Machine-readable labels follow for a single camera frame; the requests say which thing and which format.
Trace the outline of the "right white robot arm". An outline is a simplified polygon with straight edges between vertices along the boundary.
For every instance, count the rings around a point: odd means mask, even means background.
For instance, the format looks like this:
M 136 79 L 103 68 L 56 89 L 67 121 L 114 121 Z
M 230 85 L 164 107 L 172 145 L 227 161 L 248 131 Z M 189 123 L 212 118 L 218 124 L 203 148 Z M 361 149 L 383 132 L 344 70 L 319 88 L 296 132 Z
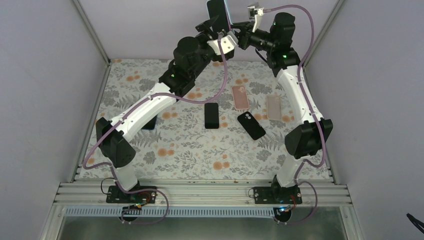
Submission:
M 233 23 L 238 46 L 266 52 L 266 63 L 282 85 L 298 125 L 284 138 L 289 156 L 270 187 L 256 187 L 257 203 L 289 203 L 301 194 L 298 176 L 309 164 L 320 168 L 327 160 L 326 141 L 333 130 L 331 119 L 319 111 L 305 81 L 304 60 L 292 47 L 295 17 L 287 12 L 275 15 L 269 31 L 260 30 L 257 20 Z

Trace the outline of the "black phone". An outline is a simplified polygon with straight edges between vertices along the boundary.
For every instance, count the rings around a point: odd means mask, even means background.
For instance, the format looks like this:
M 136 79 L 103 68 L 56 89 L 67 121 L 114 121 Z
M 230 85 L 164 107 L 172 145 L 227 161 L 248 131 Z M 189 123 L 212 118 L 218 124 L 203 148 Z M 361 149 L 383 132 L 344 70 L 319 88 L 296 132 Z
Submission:
M 220 127 L 218 103 L 204 104 L 204 126 L 206 129 L 218 129 Z

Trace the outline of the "beige phone case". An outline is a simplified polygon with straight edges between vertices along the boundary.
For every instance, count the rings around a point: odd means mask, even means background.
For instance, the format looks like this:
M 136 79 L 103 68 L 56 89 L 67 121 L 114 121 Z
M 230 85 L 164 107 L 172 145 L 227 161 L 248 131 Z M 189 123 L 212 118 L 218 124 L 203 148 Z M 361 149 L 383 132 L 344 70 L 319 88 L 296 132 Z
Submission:
M 281 121 L 282 119 L 282 101 L 278 95 L 266 96 L 267 118 L 273 121 Z

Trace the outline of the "black phone case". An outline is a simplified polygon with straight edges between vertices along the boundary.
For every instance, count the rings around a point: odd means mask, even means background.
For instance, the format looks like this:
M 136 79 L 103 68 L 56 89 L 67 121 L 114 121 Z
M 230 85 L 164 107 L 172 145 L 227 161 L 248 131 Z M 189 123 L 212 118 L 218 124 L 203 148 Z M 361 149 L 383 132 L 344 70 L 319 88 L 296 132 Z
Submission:
M 265 129 L 249 111 L 240 114 L 237 121 L 254 141 L 266 135 Z

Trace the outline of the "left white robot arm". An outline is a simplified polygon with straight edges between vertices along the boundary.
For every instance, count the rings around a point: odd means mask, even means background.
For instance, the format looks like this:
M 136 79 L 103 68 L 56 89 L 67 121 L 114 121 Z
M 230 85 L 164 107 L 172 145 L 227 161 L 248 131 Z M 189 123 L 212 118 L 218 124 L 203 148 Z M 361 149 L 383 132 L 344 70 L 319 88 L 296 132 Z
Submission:
M 136 155 L 131 140 L 149 121 L 177 101 L 196 104 L 197 101 L 185 95 L 195 86 L 197 77 L 210 62 L 225 63 L 234 54 L 238 44 L 235 34 L 224 29 L 213 31 L 213 22 L 210 19 L 197 25 L 198 35 L 178 41 L 168 69 L 142 99 L 112 119 L 102 117 L 95 124 L 97 142 L 90 154 L 99 148 L 108 158 L 105 165 L 110 167 L 119 196 L 128 203 L 134 202 L 140 191 L 131 167 Z

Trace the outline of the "dark blue phone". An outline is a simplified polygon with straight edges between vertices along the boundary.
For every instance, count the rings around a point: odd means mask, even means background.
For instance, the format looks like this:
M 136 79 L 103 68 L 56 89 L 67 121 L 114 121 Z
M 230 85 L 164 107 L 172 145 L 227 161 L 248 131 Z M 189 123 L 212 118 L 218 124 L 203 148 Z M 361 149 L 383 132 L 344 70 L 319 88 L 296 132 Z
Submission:
M 157 115 L 155 115 L 149 122 L 147 122 L 141 129 L 142 130 L 154 130 L 157 122 Z

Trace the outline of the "pink phone case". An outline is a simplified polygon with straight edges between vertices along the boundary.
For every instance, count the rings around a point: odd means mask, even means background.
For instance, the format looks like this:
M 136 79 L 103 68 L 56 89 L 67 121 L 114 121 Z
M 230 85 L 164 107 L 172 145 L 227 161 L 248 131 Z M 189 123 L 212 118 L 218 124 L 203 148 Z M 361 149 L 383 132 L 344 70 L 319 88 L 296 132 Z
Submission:
M 247 110 L 250 106 L 246 88 L 242 85 L 232 86 L 234 108 L 236 110 Z

